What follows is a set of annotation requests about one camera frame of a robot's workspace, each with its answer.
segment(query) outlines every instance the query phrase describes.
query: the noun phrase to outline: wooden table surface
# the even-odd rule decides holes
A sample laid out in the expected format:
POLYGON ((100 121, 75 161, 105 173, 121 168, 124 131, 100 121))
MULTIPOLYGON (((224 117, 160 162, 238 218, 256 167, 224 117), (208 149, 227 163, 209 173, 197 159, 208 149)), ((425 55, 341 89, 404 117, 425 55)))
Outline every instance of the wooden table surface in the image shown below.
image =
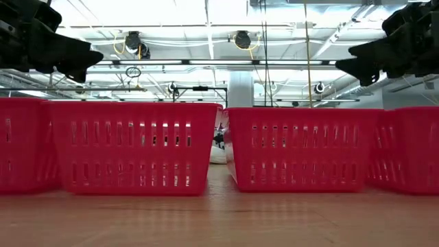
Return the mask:
POLYGON ((239 193, 223 165, 205 196, 0 196, 1 246, 439 246, 439 196, 239 193))

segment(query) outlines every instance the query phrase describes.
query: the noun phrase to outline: white pillar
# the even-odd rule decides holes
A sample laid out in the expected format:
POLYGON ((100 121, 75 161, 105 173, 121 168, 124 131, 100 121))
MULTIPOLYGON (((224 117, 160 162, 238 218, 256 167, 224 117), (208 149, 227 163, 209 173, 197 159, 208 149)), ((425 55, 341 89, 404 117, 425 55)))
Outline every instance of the white pillar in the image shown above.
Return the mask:
POLYGON ((232 71, 228 83, 228 107, 253 107, 254 89, 251 71, 232 71))

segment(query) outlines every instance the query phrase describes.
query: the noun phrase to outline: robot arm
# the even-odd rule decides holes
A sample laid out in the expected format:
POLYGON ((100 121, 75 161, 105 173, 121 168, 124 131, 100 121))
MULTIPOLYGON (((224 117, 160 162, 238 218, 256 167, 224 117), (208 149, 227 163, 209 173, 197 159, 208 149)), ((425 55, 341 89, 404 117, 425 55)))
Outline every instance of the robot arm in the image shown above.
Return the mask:
POLYGON ((385 38, 351 47, 356 58, 339 60, 335 66, 355 76, 362 86, 379 79, 405 74, 423 77, 439 73, 439 3, 411 3, 396 11, 382 25, 385 38))
POLYGON ((39 0, 0 0, 0 69, 53 73, 76 82, 104 56, 91 44, 56 34, 62 17, 39 0))

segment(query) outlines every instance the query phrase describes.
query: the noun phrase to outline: basket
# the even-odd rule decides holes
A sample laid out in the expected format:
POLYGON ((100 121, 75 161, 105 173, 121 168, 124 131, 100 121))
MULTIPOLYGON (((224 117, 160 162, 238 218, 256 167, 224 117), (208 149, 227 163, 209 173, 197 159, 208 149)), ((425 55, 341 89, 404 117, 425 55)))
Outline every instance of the basket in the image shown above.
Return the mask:
POLYGON ((439 194, 439 108, 413 107, 380 115, 368 183, 405 193, 439 194))
POLYGON ((359 191, 379 111, 227 109, 228 168, 241 191, 359 191))
POLYGON ((0 193, 60 186, 49 113, 34 98, 0 99, 0 193))
POLYGON ((119 195, 204 191, 220 105, 49 104, 67 191, 119 195))

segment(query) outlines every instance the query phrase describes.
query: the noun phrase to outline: yellow cable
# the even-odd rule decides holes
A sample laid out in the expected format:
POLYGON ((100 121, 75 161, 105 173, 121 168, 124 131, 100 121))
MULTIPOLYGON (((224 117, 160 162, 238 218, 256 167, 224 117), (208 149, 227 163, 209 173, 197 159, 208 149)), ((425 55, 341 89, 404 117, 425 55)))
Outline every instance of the yellow cable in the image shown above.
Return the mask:
POLYGON ((309 94, 309 107, 313 108, 313 96, 311 92, 311 54, 309 53, 309 35, 308 35, 308 16, 307 16, 307 0, 304 0, 303 5, 305 7, 305 33, 307 35, 307 61, 308 61, 308 94, 309 94))
POLYGON ((112 44, 113 49, 116 51, 117 54, 123 54, 125 51, 125 42, 126 42, 126 38, 123 40, 123 49, 122 51, 118 51, 116 48, 116 39, 117 39, 117 34, 115 35, 115 41, 112 44))
POLYGON ((254 48, 258 47, 258 46, 260 45, 260 43, 261 43, 261 37, 258 36, 258 43, 257 43, 256 45, 254 45, 254 46, 251 47, 251 48, 242 49, 241 47, 239 47, 239 46, 236 45, 235 38, 236 38, 236 34, 233 36, 233 43, 235 44, 236 48, 238 48, 238 49, 240 49, 240 50, 243 50, 243 51, 249 51, 249 50, 251 51, 251 50, 253 50, 254 48))

